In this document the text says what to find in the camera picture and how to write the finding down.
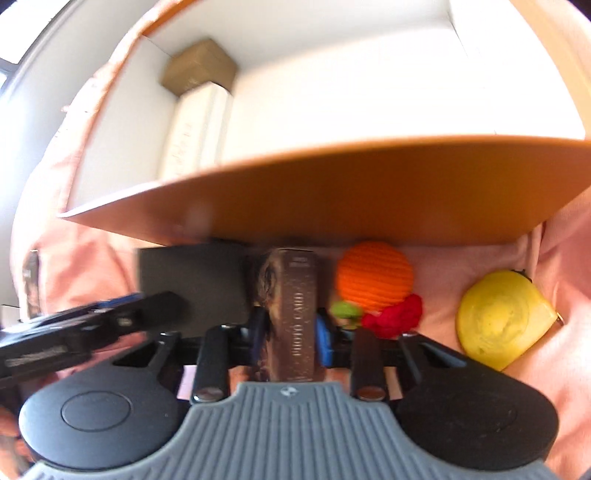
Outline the black box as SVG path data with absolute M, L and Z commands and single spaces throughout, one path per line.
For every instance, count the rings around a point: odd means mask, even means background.
M 209 242 L 146 248 L 137 252 L 137 267 L 143 294 L 170 291 L 185 301 L 181 326 L 186 336 L 249 318 L 245 246 Z

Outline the brown kraft small box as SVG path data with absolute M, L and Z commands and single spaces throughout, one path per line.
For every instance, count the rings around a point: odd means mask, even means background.
M 206 83 L 230 91 L 238 64 L 212 38 L 204 38 L 172 56 L 160 76 L 160 85 L 177 97 Z

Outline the orange cardboard storage box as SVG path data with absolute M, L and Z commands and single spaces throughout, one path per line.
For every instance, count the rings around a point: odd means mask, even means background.
M 238 64 L 217 165 L 159 166 L 170 58 Z M 506 243 L 590 184 L 590 24 L 567 1 L 172 1 L 132 37 L 64 216 L 160 244 Z

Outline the yellow tape measure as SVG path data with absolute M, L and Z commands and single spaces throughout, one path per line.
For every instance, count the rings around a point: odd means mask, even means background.
M 469 358 L 501 371 L 563 323 L 525 271 L 497 270 L 460 299 L 456 333 Z

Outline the pink patterned duvet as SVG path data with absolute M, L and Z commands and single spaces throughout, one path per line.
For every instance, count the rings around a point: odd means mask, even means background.
M 30 479 L 550 479 L 566 418 L 507 375 L 590 142 L 534 3 L 160 1 L 79 92 L 13 263 L 140 298 L 30 338 Z

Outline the window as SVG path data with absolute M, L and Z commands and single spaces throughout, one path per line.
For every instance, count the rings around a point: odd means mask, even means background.
M 26 52 L 67 4 L 67 0 L 1 2 L 1 84 L 16 71 Z

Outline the white long box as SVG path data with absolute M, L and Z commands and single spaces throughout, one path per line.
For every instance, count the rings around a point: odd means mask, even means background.
M 228 90 L 211 82 L 179 97 L 160 160 L 160 181 L 217 165 L 231 100 Z

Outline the photo card book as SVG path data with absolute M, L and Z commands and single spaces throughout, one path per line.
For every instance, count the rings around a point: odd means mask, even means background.
M 317 254 L 297 248 L 267 251 L 256 272 L 256 300 L 269 315 L 259 361 L 263 380 L 322 381 L 315 344 Z

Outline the orange crochet fruit keychain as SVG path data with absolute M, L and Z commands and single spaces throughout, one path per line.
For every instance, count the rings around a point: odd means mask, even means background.
M 388 243 L 360 242 L 335 265 L 335 295 L 329 313 L 339 327 L 370 330 L 394 339 L 417 329 L 423 299 L 414 292 L 415 272 L 407 256 Z

